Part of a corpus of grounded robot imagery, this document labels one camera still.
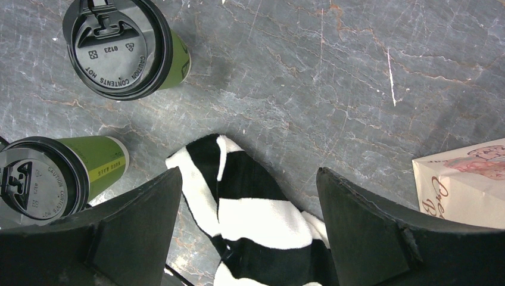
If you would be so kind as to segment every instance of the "paper coffee cup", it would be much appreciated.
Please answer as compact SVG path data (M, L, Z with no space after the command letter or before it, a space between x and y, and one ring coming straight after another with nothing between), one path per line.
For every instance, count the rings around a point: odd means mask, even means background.
M128 165L124 145L111 137L13 142L0 151L0 217L18 225L44 225L79 212Z
M191 69L188 48L150 0L75 0L63 34L77 75L114 100L174 87Z

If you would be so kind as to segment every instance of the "cup lid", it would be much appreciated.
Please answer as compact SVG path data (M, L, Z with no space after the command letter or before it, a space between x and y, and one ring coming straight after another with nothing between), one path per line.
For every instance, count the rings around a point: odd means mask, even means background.
M75 0L63 33L77 75L107 98L145 97L170 71L170 29L150 0Z
M60 217L69 203L61 169L44 152L31 148L0 152L0 186L2 204L36 220Z

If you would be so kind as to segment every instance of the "striped scarf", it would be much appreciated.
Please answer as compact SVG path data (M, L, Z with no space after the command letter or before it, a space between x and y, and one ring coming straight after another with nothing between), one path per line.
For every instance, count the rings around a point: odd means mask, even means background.
M270 174L224 135L188 144L166 160L221 262L215 286L335 286L325 224L296 208Z

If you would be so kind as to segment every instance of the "marble floor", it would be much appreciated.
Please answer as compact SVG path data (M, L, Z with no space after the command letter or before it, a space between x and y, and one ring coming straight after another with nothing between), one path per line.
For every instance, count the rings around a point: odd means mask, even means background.
M76 76L61 30L70 2L0 0L0 134L122 140L131 168L103 200L217 132L319 217L320 166L417 209L413 158L505 137L503 0L157 0L191 74L131 102ZM182 203L167 263L212 285L218 261Z

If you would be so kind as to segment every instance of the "white stripe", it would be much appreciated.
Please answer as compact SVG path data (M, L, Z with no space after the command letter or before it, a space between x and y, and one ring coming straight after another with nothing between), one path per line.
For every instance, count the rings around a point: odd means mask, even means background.
M225 143L226 143L226 152L227 153L233 153L233 152L237 152L237 151L243 151L243 149L240 148L240 146L238 146L230 138L228 138L228 137L226 137L224 135L220 135L219 137L223 138L223 140L225 141Z
M326 248L330 249L330 243L328 241L328 233L326 232L325 223L307 212L302 212L301 215L308 223L312 237L315 240L322 240L325 243Z
M217 137L217 145L219 146L220 149L220 156L219 156L219 172L217 172L217 181L221 182L221 179L223 179L223 173L225 172L225 164L226 164L226 141L224 139L223 135L220 135Z
M235 279L235 277L233 277L232 273L230 272L230 269L228 269L228 267L226 267L226 265L221 262L221 264L219 264L219 267L217 268L216 274L214 276L214 286L231 286L231 285L233 285L233 286L268 286L266 284L259 283L255 280L252 280L249 278ZM317 282L311 282L311 283L307 283L303 286L322 286L322 285Z
M219 232L217 204L200 171L191 160L186 147L177 151L165 161L168 169L179 167L182 175L182 192L197 225L211 237Z
M168 274L168 275L170 275L170 276L173 276L172 271L170 271L170 270L168 270L168 269L166 269L166 268L163 268L163 271L164 271L166 274Z
M265 247L302 248L312 234L301 213L289 201L262 198L219 200L219 225L223 238L248 238Z
M221 182L221 179L223 179L223 172L225 171L226 154L243 150L235 142L231 141L224 135L219 135L216 142L221 150L221 155L219 157L219 172L217 173L217 181Z

